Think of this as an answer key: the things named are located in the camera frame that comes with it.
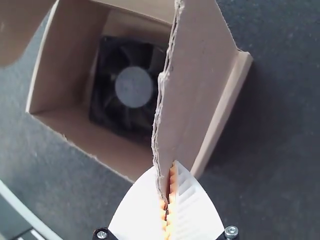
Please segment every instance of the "computer fan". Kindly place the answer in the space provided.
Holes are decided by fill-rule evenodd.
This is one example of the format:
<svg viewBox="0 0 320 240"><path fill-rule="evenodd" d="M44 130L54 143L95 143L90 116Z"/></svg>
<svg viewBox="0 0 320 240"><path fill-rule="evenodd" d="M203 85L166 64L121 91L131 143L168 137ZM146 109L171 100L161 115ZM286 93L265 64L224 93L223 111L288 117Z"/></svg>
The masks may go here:
<svg viewBox="0 0 320 240"><path fill-rule="evenodd" d="M157 105L157 79L166 50L135 39L101 39L89 118L114 133L150 142Z"/></svg>

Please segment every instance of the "gray carpet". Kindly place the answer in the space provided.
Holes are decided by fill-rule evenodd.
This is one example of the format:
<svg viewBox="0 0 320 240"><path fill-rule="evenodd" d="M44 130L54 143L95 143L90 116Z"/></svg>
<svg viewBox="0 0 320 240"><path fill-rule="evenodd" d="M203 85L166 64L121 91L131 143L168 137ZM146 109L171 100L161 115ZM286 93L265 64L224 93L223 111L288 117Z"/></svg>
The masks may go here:
<svg viewBox="0 0 320 240"><path fill-rule="evenodd" d="M318 239L320 1L219 3L255 65L200 182L242 239ZM0 179L63 239L88 240L130 184L24 113L44 26L0 69Z"/></svg>

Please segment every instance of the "cardboard flap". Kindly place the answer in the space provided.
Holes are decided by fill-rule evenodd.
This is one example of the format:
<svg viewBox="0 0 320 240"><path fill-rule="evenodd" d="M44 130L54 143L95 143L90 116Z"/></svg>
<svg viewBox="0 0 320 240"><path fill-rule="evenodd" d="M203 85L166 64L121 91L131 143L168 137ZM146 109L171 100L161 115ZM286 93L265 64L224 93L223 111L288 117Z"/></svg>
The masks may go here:
<svg viewBox="0 0 320 240"><path fill-rule="evenodd" d="M163 198L172 162L191 170L238 55L216 1L176 0L175 9L152 135Z"/></svg>
<svg viewBox="0 0 320 240"><path fill-rule="evenodd" d="M171 24L175 0L92 0Z"/></svg>
<svg viewBox="0 0 320 240"><path fill-rule="evenodd" d="M0 0L0 66L24 52L55 0Z"/></svg>

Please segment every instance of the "hex screw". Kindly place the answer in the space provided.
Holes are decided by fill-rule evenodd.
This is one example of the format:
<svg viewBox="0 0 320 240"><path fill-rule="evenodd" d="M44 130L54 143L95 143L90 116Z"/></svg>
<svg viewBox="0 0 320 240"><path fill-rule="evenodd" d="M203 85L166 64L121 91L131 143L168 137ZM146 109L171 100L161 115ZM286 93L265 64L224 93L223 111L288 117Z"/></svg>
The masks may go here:
<svg viewBox="0 0 320 240"><path fill-rule="evenodd" d="M105 231L99 231L96 236L98 237L98 239L107 239L108 234Z"/></svg>
<svg viewBox="0 0 320 240"><path fill-rule="evenodd" d="M227 240L235 239L239 234L239 230L236 226L227 226L224 229L224 236Z"/></svg>

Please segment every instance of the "open cardboard box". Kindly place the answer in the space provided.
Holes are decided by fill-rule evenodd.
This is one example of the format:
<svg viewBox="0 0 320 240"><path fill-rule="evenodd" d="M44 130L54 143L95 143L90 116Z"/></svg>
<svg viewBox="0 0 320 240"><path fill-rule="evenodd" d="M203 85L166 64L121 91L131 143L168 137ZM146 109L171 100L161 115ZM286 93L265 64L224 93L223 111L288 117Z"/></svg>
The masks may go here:
<svg viewBox="0 0 320 240"><path fill-rule="evenodd" d="M0 66L17 60L50 11L26 111L121 176L135 181L153 162L204 170L249 71L213 0L0 0ZM166 44L152 148L89 121L102 34Z"/></svg>

